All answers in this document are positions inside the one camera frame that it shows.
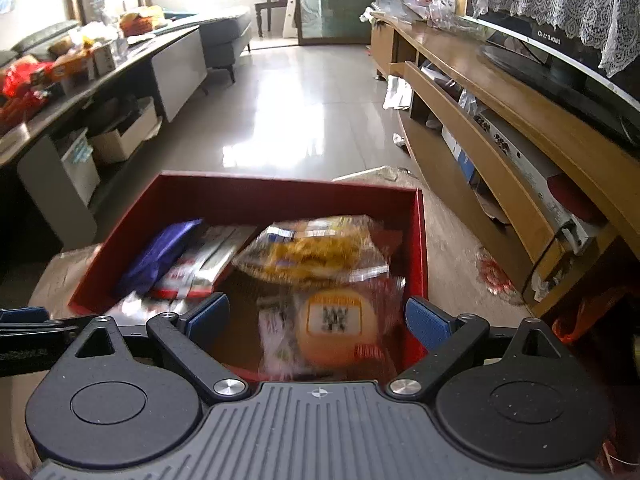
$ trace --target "snack package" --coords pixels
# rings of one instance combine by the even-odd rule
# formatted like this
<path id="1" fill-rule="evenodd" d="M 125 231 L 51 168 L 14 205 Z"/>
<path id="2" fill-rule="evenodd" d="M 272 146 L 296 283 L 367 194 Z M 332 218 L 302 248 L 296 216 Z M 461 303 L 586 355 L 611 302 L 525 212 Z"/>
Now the snack package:
<path id="1" fill-rule="evenodd" d="M 259 372 L 272 380 L 316 378 L 316 370 L 296 342 L 295 308 L 290 295 L 259 298 L 258 331 L 264 356 Z"/>
<path id="2" fill-rule="evenodd" d="M 118 326 L 144 325 L 153 316 L 163 312 L 184 314 L 197 304 L 198 301 L 140 298 L 132 292 L 112 306 L 104 315 L 113 317 Z"/>
<path id="3" fill-rule="evenodd" d="M 227 264 L 256 231 L 254 226 L 209 227 L 154 285 L 156 298 L 206 298 Z"/>
<path id="4" fill-rule="evenodd" d="M 402 320 L 404 278 L 378 277 L 278 297 L 258 313 L 260 371 L 278 380 L 394 377 L 386 335 Z"/>
<path id="5" fill-rule="evenodd" d="M 373 244 L 367 216 L 335 216 L 279 222 L 265 229 L 235 259 L 248 275 L 265 282 L 330 286 L 388 274 Z"/>
<path id="6" fill-rule="evenodd" d="M 201 219 L 189 220 L 162 230 L 122 275 L 114 289 L 116 297 L 124 298 L 131 292 L 144 296 L 151 290 L 158 278 L 184 252 L 190 236 L 201 224 Z"/>

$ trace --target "gray sofa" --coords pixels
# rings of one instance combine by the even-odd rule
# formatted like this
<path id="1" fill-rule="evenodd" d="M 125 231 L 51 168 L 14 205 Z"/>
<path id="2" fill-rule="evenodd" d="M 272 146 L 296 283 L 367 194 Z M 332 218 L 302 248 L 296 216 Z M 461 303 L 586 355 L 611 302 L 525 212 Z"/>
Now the gray sofa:
<path id="1" fill-rule="evenodd" d="M 249 41 L 252 30 L 249 7 L 233 7 L 199 14 L 175 13 L 175 15 L 181 18 L 168 27 L 154 32 L 162 34 L 180 28 L 199 26 L 206 66 L 227 69 L 231 81 L 235 83 L 234 64 L 245 48 L 251 52 Z M 172 14 L 165 12 L 165 16 L 170 18 Z"/>

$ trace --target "red package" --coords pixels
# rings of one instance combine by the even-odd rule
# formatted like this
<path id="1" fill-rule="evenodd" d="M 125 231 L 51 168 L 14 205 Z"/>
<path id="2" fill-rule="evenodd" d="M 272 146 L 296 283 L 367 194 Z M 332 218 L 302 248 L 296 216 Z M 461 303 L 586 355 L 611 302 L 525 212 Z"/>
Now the red package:
<path id="1" fill-rule="evenodd" d="M 31 119 L 47 102 L 45 92 L 29 90 L 22 97 L 9 99 L 0 108 L 0 135 Z"/>
<path id="2" fill-rule="evenodd" d="M 41 68 L 48 72 L 51 70 L 51 67 L 53 67 L 52 62 L 20 63 L 11 65 L 4 76 L 2 93 L 9 98 L 22 97 L 31 87 L 31 74 Z"/>

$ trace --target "cable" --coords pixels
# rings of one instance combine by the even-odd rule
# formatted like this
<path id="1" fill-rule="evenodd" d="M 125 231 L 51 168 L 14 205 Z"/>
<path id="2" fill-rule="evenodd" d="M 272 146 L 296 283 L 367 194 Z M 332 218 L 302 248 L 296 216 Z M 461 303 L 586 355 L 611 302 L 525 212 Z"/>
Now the cable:
<path id="1" fill-rule="evenodd" d="M 522 285 L 522 288 L 520 289 L 520 295 L 524 298 L 524 293 L 527 290 L 527 285 L 529 285 L 529 282 L 531 281 L 531 279 L 533 278 L 533 273 L 536 272 L 536 269 L 538 268 L 540 262 L 542 261 L 542 258 L 545 257 L 545 254 L 548 253 L 548 250 L 551 248 L 551 245 L 553 245 L 554 241 L 556 240 L 556 238 L 559 237 L 560 233 L 562 233 L 562 229 L 566 229 L 568 227 L 571 227 L 571 225 L 574 224 L 573 220 L 568 220 L 567 222 L 565 222 L 564 224 L 562 224 L 559 228 L 558 231 L 556 231 L 553 235 L 553 237 L 551 238 L 551 240 L 549 240 L 549 243 L 546 245 L 545 250 L 542 251 L 542 254 L 540 254 L 540 256 L 538 257 L 538 259 L 536 260 L 536 262 L 533 264 L 533 267 L 531 267 L 531 270 L 529 271 L 529 273 L 527 274 L 527 278 L 524 280 L 524 284 Z"/>
<path id="2" fill-rule="evenodd" d="M 538 63 L 540 63 L 540 65 L 544 65 L 544 63 L 540 60 L 540 58 L 539 58 L 538 56 L 536 56 L 536 55 L 531 51 L 531 49 L 527 46 L 527 44 L 526 44 L 524 41 L 522 41 L 520 38 L 518 38 L 518 41 L 519 41 L 519 42 L 522 44 L 522 46 L 527 50 L 527 52 L 529 52 L 529 53 L 534 57 L 534 59 L 535 59 Z"/>

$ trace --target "shelf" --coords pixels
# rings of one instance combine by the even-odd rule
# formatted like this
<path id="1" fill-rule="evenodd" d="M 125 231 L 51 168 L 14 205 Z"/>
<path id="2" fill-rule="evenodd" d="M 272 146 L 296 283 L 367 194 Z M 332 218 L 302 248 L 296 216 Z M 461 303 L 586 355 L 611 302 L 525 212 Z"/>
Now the shelf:
<path id="1" fill-rule="evenodd" d="M 374 16 L 398 32 L 397 43 L 413 47 L 542 150 L 587 194 L 640 258 L 638 160 L 494 66 L 478 52 L 478 41 L 423 23 L 398 22 L 382 12 Z"/>
<path id="2" fill-rule="evenodd" d="M 474 162 L 476 171 L 511 221 L 530 259 L 537 260 L 553 238 L 556 227 L 545 217 L 545 205 L 536 191 L 482 128 L 414 63 L 405 64 L 404 78 Z M 543 280 L 553 275 L 564 252 L 562 244 L 553 241 L 536 269 Z"/>
<path id="3" fill-rule="evenodd" d="M 514 229 L 493 222 L 484 213 L 438 131 L 412 120 L 408 112 L 401 111 L 399 115 L 404 138 L 422 179 L 478 237 L 519 289 L 532 262 Z"/>

